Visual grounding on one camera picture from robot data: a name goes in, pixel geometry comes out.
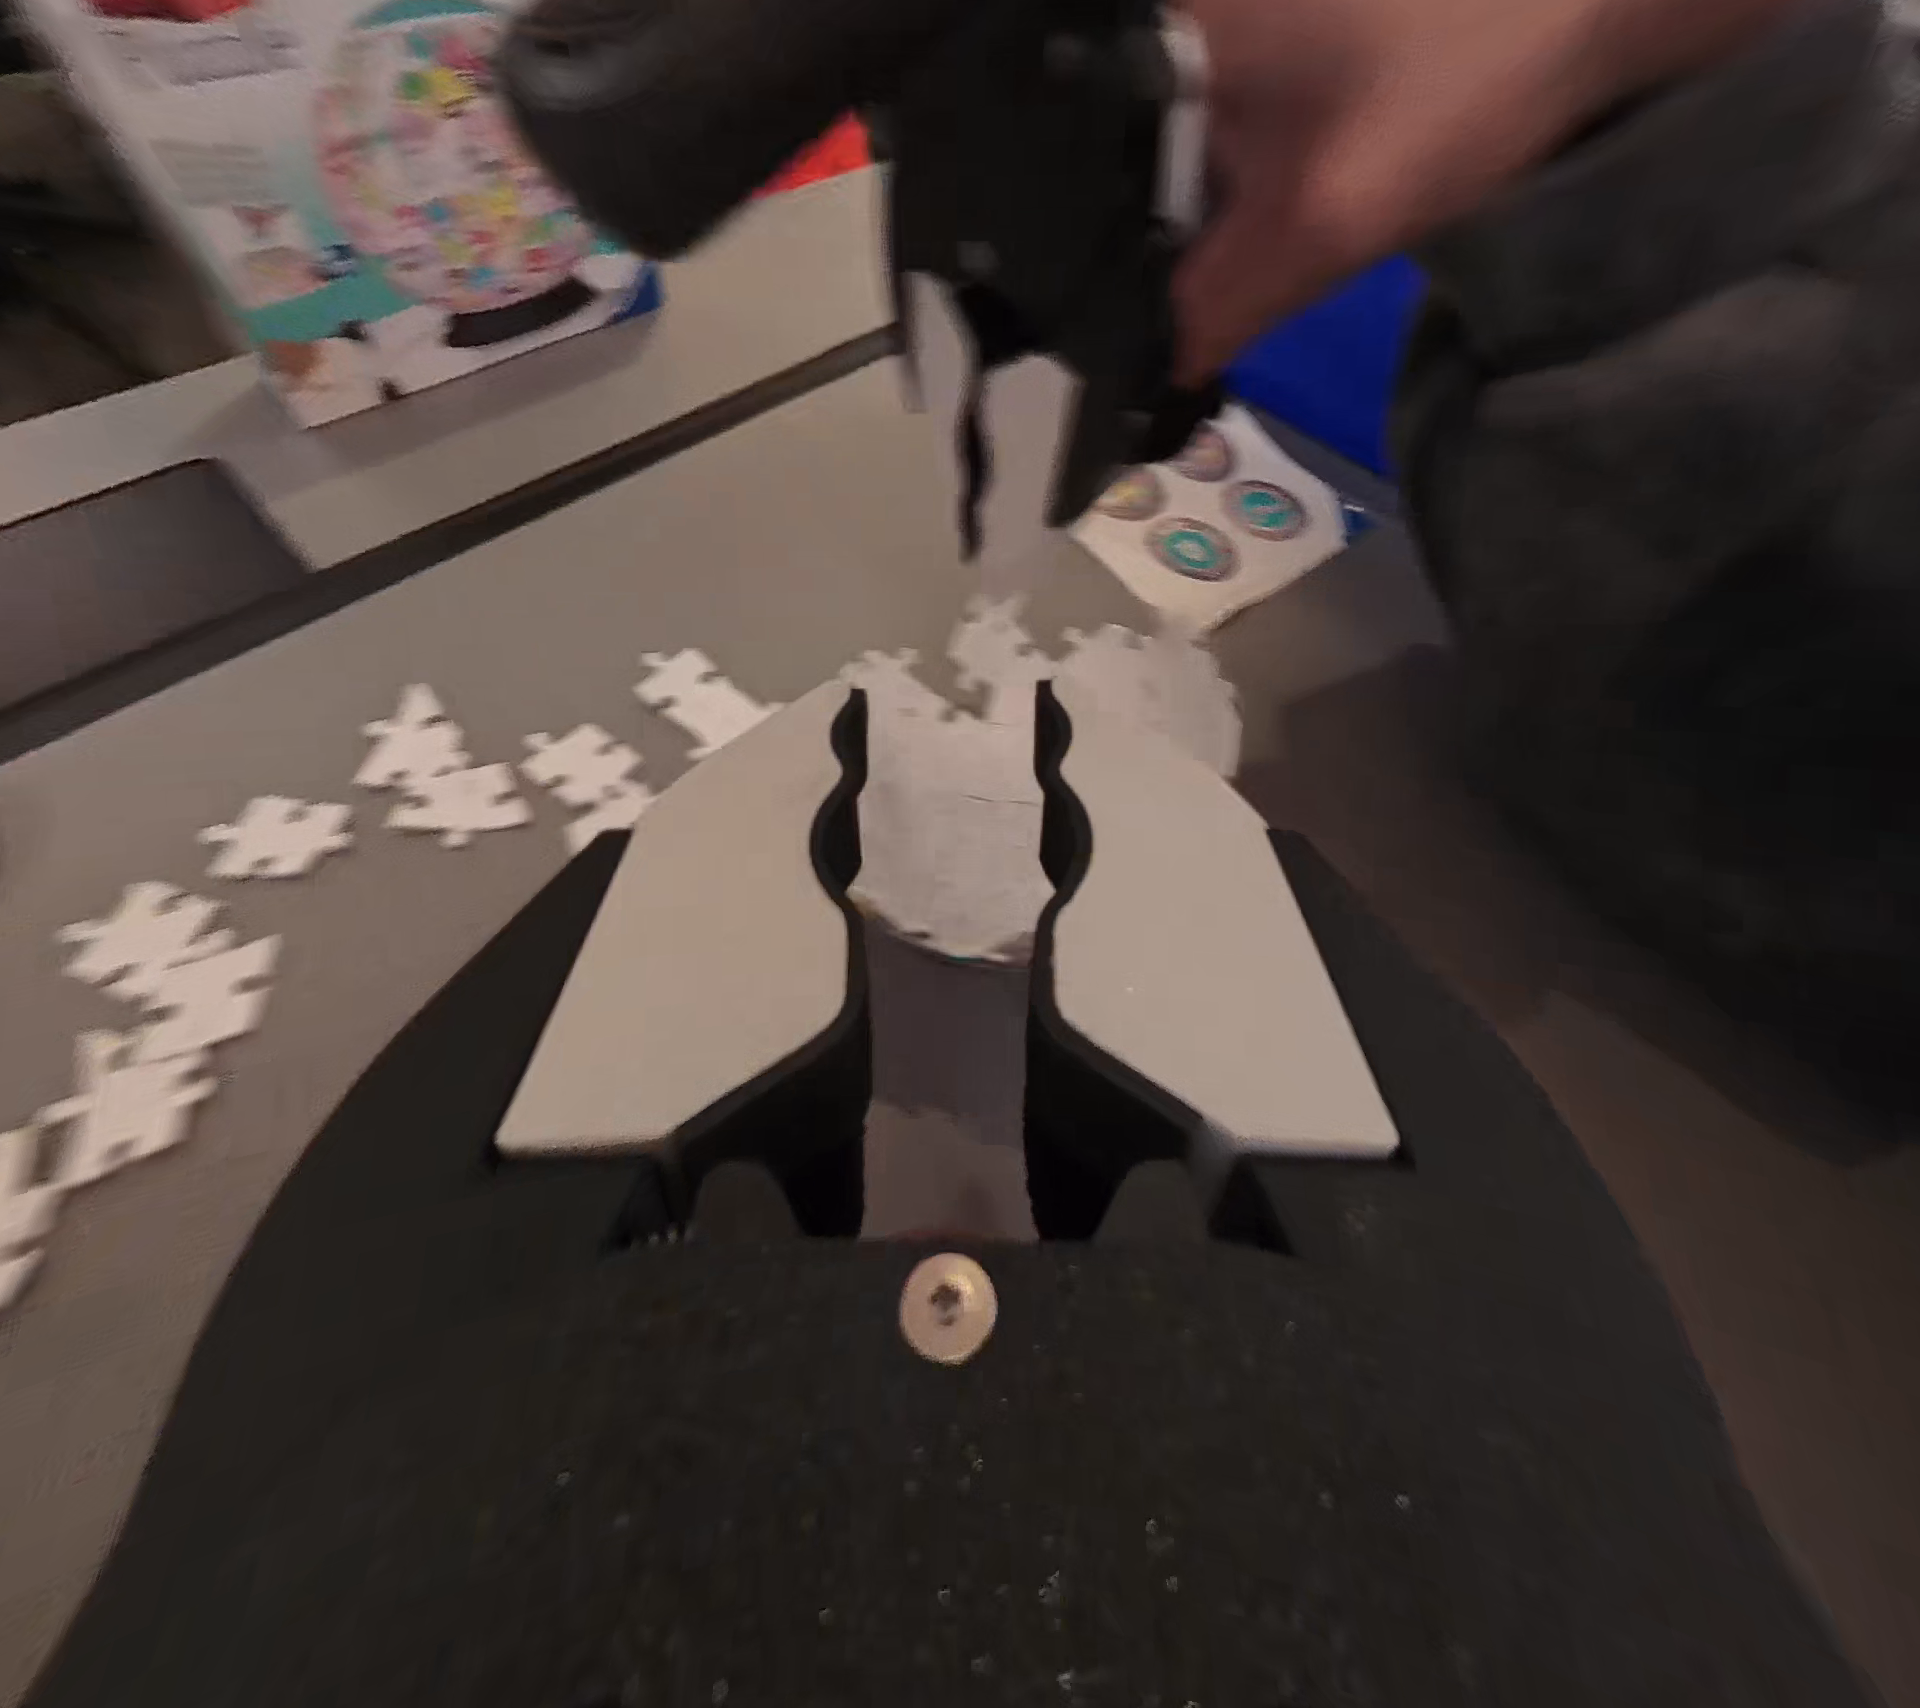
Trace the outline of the partly built white puzzle ball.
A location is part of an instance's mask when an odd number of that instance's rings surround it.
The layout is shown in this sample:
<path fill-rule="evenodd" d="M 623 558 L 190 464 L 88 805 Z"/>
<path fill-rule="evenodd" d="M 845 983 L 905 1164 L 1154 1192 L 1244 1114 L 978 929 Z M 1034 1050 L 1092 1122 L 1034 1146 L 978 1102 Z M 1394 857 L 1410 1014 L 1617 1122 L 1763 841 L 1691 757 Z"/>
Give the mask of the partly built white puzzle ball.
<path fill-rule="evenodd" d="M 1212 645 L 1180 629 L 1066 629 L 1046 653 L 1016 597 L 972 599 L 947 663 L 953 695 L 925 681 L 911 649 L 843 671 L 867 701 L 853 899 L 927 953 L 1016 967 L 1048 901 L 1038 689 L 1060 681 L 1098 715 L 1166 737 L 1222 777 L 1240 761 L 1238 695 Z"/>

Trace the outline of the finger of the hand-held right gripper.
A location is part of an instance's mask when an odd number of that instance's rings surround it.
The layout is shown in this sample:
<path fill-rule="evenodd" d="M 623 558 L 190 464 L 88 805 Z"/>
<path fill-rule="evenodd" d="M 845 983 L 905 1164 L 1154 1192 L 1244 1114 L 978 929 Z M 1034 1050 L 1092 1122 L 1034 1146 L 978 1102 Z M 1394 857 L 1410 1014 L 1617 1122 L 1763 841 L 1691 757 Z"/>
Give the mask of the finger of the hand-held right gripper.
<path fill-rule="evenodd" d="M 1054 484 L 1080 400 L 1080 380 L 1058 362 L 1006 362 L 982 378 L 986 566 L 1026 566 L 1048 542 Z"/>
<path fill-rule="evenodd" d="M 955 522 L 962 562 L 984 556 L 984 512 L 994 480 L 986 390 L 994 304 L 984 290 L 953 286 L 923 272 L 899 286 L 907 384 L 915 410 L 949 444 L 955 466 Z"/>

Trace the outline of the printed instruction leaflet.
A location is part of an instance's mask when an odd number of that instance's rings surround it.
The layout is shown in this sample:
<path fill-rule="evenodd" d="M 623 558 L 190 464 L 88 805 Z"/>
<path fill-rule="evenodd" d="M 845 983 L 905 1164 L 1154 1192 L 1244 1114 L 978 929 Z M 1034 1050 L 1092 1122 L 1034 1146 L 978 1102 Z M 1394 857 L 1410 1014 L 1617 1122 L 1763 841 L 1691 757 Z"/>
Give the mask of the printed instruction leaflet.
<path fill-rule="evenodd" d="M 1208 635 L 1332 564 L 1352 530 L 1340 496 L 1230 404 L 1176 458 L 1124 472 L 1072 534 L 1158 625 Z"/>

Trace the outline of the puzzle pieces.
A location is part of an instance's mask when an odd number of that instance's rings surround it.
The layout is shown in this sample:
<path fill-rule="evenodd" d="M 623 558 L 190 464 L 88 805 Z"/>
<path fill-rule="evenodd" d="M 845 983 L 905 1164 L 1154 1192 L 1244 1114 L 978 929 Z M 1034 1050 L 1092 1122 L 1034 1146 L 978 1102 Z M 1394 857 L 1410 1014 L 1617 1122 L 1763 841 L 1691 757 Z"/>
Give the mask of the puzzle pieces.
<path fill-rule="evenodd" d="M 531 827 L 539 795 L 563 809 L 577 855 L 631 831 L 657 793 L 637 747 L 595 723 L 523 739 L 517 761 L 478 761 L 426 683 L 364 725 L 352 789 L 384 799 L 382 825 L 444 851 Z M 58 1098 L 4 1130 L 2 1308 L 30 1292 L 64 1206 L 112 1176 L 180 1148 L 214 1098 L 220 1054 L 258 1032 L 282 957 L 276 935 L 242 935 L 222 901 L 168 881 L 132 881 L 108 909 L 58 929 L 62 977 L 102 997 Z"/>

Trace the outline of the colourful puzzle box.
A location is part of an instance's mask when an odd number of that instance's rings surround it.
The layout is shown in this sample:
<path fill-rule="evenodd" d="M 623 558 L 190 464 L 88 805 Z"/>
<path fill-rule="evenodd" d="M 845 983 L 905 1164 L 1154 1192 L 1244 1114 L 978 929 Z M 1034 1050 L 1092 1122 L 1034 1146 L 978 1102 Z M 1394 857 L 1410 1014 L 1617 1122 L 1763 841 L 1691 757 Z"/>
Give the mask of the colourful puzzle box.
<path fill-rule="evenodd" d="M 20 0 L 304 430 L 647 318 L 493 77 L 531 0 Z"/>

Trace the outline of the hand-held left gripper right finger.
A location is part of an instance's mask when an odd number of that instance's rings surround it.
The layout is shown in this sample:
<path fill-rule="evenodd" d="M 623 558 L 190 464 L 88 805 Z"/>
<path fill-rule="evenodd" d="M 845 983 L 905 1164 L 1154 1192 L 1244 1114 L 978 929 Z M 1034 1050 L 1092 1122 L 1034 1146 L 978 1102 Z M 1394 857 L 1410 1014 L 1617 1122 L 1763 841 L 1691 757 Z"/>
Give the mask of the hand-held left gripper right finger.
<path fill-rule="evenodd" d="M 1402 1134 L 1258 809 L 1208 761 L 1036 693 L 1044 797 L 1028 998 L 1028 1202 L 1038 1236 L 1096 1236 L 1142 1166 L 1202 1220 L 1280 1236 L 1268 1166 L 1390 1166 Z"/>

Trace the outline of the blue cardboard box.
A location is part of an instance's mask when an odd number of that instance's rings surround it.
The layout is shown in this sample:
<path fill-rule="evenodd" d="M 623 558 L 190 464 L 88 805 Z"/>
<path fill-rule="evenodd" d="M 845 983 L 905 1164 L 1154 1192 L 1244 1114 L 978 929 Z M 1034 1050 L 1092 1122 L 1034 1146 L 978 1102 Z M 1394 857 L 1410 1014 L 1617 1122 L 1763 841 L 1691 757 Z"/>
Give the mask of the blue cardboard box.
<path fill-rule="evenodd" d="M 1244 350 L 1224 376 L 1226 394 L 1390 480 L 1390 414 L 1426 290 L 1408 256 L 1358 274 Z"/>

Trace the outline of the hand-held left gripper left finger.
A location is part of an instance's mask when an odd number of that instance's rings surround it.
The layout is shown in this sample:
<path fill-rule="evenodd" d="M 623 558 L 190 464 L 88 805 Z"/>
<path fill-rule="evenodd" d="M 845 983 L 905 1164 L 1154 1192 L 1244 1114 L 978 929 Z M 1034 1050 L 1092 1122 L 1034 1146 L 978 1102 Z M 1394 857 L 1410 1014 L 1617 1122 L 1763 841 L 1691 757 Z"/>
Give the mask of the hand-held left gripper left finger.
<path fill-rule="evenodd" d="M 507 1162 L 641 1160 L 677 1218 L 767 1168 L 815 1236 L 865 1212 L 869 701 L 831 681 L 633 829 L 495 1130 Z"/>

